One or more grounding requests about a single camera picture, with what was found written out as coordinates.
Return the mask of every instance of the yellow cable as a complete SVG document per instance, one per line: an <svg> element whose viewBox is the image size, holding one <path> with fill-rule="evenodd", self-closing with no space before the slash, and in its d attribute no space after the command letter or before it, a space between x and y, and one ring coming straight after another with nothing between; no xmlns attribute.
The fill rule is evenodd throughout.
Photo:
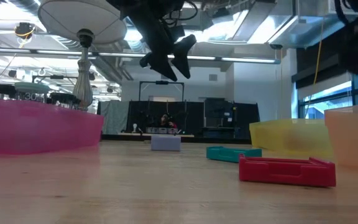
<svg viewBox="0 0 358 224"><path fill-rule="evenodd" d="M27 36L25 37L24 41L20 44L20 46L19 46L20 49L23 48L23 46L26 44L26 40L27 40L28 37L29 37L29 36L27 35ZM17 54L14 54L14 55L13 55L11 61L8 63L8 65L5 67L5 69L1 72L0 77L5 73L5 71L7 70L7 68L9 68L9 66L11 66L11 63L12 63L13 60L16 58L16 55L17 55Z"/></svg>
<svg viewBox="0 0 358 224"><path fill-rule="evenodd" d="M35 30L35 27L32 29L32 31L30 31L30 32L28 32L26 34L17 34L16 33L16 27L15 27L15 34L16 34L16 36L19 36L19 37L25 37L25 36L28 36L28 35L32 34L34 32L34 30Z"/></svg>
<svg viewBox="0 0 358 224"><path fill-rule="evenodd" d="M316 84L316 82L317 82L318 68L319 68L319 66L320 66L321 46L323 45L323 34L324 34L324 17L323 17L323 21L321 22L321 36L320 36L320 43L319 43L319 45L318 45L316 73L315 73L315 75L314 75L313 86L314 86L314 85ZM311 97L312 97L312 96L313 96L313 94L309 96L309 103L308 103L308 107L307 107L306 112L305 112L305 118L306 118L306 115L307 115L308 112L309 112L309 107L310 107L310 102L311 102Z"/></svg>

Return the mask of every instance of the orange plastic bin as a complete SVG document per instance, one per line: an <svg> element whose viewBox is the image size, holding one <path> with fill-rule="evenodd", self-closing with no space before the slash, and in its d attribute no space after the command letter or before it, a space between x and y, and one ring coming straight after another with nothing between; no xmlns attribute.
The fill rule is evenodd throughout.
<svg viewBox="0 0 358 224"><path fill-rule="evenodd" d="M358 168L358 105L325 111L337 163Z"/></svg>

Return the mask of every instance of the metal frame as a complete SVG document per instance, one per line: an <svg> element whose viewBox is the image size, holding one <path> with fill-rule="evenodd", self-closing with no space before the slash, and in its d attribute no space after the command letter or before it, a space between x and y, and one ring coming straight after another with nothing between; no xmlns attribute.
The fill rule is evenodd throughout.
<svg viewBox="0 0 358 224"><path fill-rule="evenodd" d="M139 82L139 101L140 101L140 97L142 95L142 84L143 83L154 83L156 85L161 85L161 84L158 84L158 81L156 81L156 82L140 81ZM183 82L165 82L165 83L167 83L167 85L169 85L169 84L179 84L179 85L181 85L181 100L182 100L182 102L185 100L185 83L183 83Z"/></svg>

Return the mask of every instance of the window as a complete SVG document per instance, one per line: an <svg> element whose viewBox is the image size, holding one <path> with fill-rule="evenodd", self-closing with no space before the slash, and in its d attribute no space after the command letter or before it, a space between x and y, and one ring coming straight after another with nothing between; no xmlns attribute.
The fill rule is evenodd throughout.
<svg viewBox="0 0 358 224"><path fill-rule="evenodd" d="M353 105L352 97L347 96L339 99L333 99L324 102L310 104L309 109L308 109L308 105L305 105L303 114L305 114L307 111L307 114L305 116L306 119L324 119L325 110L342 108L352 105Z"/></svg>
<svg viewBox="0 0 358 224"><path fill-rule="evenodd" d="M332 95L335 95L338 93L344 93L344 92L348 92L351 90L352 90L352 82L348 81L348 82L342 83L340 85L334 86L332 88L323 90L319 93L313 94L313 96L311 96L311 100L315 100L315 99L322 98L325 96L332 96ZM310 100L310 96L303 98L304 102L309 102L309 100Z"/></svg>

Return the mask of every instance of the black robotic arm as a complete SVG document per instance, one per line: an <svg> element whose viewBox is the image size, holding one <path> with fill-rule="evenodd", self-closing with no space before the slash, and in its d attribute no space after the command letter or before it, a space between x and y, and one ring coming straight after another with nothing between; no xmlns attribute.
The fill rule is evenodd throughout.
<svg viewBox="0 0 358 224"><path fill-rule="evenodd" d="M169 27L164 20L166 15L182 9L185 0L107 0L107 2L120 10L121 19L128 17L132 21L149 46L151 52L142 58L140 66L150 65L151 69L177 81L178 78L168 62L168 55L173 54L175 58L171 63L186 78L190 78L187 55L196 43L196 38L194 35L189 35L176 43L178 37L185 35L183 28Z"/></svg>

